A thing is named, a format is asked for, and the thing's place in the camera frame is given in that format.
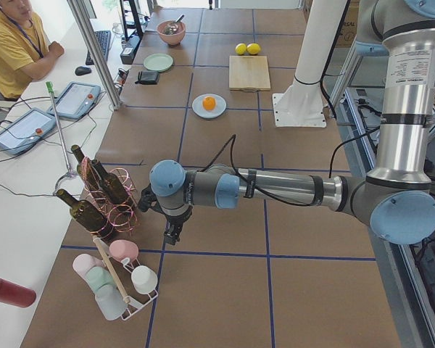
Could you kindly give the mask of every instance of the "wooden stick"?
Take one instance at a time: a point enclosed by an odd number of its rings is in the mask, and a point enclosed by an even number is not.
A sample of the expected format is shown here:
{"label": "wooden stick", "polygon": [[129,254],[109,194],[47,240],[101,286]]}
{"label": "wooden stick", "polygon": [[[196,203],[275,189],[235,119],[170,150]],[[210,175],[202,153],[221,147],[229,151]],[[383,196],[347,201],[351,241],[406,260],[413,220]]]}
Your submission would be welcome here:
{"label": "wooden stick", "polygon": [[121,283],[121,280],[117,276],[117,273],[116,273],[115,269],[113,268],[111,261],[109,261],[109,257],[107,255],[107,253],[104,251],[103,246],[100,243],[100,239],[98,237],[94,237],[93,240],[94,240],[94,243],[96,245],[96,248],[99,250],[101,258],[104,261],[104,264],[107,266],[109,273],[111,274],[111,276],[115,280],[116,286],[119,289],[121,295],[123,296],[124,302],[129,303],[131,301],[129,299],[129,295],[128,295],[127,291],[125,290],[123,283]]}

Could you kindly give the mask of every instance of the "man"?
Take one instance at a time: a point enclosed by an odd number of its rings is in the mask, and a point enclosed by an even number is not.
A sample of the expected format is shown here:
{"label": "man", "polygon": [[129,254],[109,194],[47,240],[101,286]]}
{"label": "man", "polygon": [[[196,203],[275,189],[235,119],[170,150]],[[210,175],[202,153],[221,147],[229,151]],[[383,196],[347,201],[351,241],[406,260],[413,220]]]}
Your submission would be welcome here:
{"label": "man", "polygon": [[64,52],[55,41],[47,46],[42,19],[30,0],[0,0],[0,99],[17,100]]}

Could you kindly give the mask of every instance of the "lemon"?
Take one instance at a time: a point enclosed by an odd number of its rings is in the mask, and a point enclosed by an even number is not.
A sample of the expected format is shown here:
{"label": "lemon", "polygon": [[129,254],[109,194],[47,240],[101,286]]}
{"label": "lemon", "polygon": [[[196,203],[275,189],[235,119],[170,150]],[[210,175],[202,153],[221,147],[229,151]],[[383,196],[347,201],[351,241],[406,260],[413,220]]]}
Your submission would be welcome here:
{"label": "lemon", "polygon": [[246,50],[247,50],[247,45],[244,43],[239,43],[237,46],[235,46],[235,53],[237,53],[239,56],[245,54]]}
{"label": "lemon", "polygon": [[261,46],[258,45],[257,43],[251,43],[250,45],[248,45],[246,47],[246,50],[248,51],[248,53],[250,54],[258,54],[261,52]]}

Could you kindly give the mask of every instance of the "red thermos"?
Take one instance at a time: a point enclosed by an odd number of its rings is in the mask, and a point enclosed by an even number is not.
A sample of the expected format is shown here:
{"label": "red thermos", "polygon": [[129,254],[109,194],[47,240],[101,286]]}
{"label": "red thermos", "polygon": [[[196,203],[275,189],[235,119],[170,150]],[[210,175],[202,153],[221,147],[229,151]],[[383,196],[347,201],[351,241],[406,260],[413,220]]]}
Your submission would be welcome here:
{"label": "red thermos", "polygon": [[33,304],[35,300],[34,290],[0,278],[0,302],[25,308]]}

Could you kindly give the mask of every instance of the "white mug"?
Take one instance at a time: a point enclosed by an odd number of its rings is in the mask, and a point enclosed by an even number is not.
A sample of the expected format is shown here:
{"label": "white mug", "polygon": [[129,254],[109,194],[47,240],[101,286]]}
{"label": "white mug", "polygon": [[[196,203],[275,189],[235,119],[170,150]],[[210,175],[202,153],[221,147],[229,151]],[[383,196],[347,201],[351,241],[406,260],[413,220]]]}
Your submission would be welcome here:
{"label": "white mug", "polygon": [[130,275],[133,287],[139,294],[147,295],[151,293],[158,284],[157,274],[147,266],[138,266],[134,268]]}

